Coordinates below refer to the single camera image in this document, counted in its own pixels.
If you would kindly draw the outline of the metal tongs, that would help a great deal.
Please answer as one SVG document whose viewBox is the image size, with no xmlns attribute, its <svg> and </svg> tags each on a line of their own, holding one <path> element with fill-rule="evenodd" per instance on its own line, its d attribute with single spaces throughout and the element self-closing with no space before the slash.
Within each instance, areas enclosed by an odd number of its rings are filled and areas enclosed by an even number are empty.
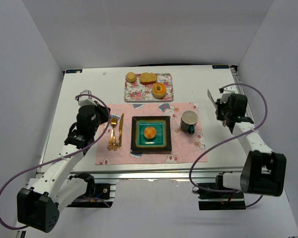
<svg viewBox="0 0 298 238">
<path fill-rule="evenodd" d="M 214 101 L 214 99 L 212 97 L 212 94 L 211 94 L 211 92 L 209 90 L 207 90 L 207 95 L 208 95 L 208 98 L 211 101 L 212 105 L 216 109 L 216 114 L 217 114 L 217 105 L 216 105 L 216 102 Z M 224 120 L 222 120 L 222 125 L 223 125 L 223 127 L 226 127 Z"/>
</svg>

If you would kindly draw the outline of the round orange-topped bun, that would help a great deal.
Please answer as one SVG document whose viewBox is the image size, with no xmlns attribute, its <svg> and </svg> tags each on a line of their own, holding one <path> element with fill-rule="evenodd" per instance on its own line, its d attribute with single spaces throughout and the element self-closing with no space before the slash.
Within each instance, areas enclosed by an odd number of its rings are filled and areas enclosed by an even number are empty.
<svg viewBox="0 0 298 238">
<path fill-rule="evenodd" d="M 156 129 L 152 126 L 148 126 L 144 129 L 144 137 L 147 140 L 152 140 L 156 137 Z"/>
</svg>

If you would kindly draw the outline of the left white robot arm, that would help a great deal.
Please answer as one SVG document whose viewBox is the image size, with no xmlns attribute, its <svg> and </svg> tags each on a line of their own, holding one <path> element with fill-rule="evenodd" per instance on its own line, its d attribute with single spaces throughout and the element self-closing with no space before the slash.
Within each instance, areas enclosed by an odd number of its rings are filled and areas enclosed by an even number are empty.
<svg viewBox="0 0 298 238">
<path fill-rule="evenodd" d="M 109 109 L 96 102 L 79 108 L 57 160 L 30 188 L 23 188 L 17 194 L 20 223 L 48 233 L 68 205 L 82 195 L 91 195 L 94 177 L 88 173 L 74 176 L 70 173 L 95 141 L 98 127 L 109 118 Z"/>
</svg>

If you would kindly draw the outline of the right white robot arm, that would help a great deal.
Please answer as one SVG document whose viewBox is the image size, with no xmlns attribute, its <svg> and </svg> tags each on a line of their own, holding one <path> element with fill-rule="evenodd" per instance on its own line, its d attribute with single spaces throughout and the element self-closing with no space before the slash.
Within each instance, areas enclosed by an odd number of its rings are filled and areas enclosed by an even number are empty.
<svg viewBox="0 0 298 238">
<path fill-rule="evenodd" d="M 266 145 L 255 129 L 254 121 L 245 115 L 247 97 L 225 93 L 216 101 L 211 96 L 209 98 L 216 109 L 217 120 L 228 127 L 233 136 L 242 135 L 238 141 L 247 155 L 242 172 L 217 176 L 220 187 L 243 193 L 280 196 L 287 160 L 283 154 Z"/>
</svg>

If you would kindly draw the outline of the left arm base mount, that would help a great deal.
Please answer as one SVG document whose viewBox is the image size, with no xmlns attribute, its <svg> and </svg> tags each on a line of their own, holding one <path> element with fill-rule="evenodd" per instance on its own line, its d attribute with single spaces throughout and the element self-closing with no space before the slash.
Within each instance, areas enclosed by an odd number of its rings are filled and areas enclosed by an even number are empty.
<svg viewBox="0 0 298 238">
<path fill-rule="evenodd" d="M 69 208 L 110 208 L 113 204 L 111 199 L 111 184 L 96 183 L 93 175 L 88 173 L 76 173 L 69 176 L 72 179 L 81 179 L 87 184 L 86 192 L 77 197 L 67 207 Z"/>
</svg>

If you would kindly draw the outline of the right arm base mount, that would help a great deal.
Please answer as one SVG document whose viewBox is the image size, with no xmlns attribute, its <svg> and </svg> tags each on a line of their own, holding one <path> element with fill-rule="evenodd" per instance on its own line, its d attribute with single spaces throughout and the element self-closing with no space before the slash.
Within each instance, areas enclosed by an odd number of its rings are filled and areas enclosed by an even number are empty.
<svg viewBox="0 0 298 238">
<path fill-rule="evenodd" d="M 244 194 L 235 193 L 218 193 L 204 191 L 196 186 L 192 192 L 198 196 L 198 205 L 200 211 L 225 211 L 225 210 L 245 210 Z"/>
</svg>

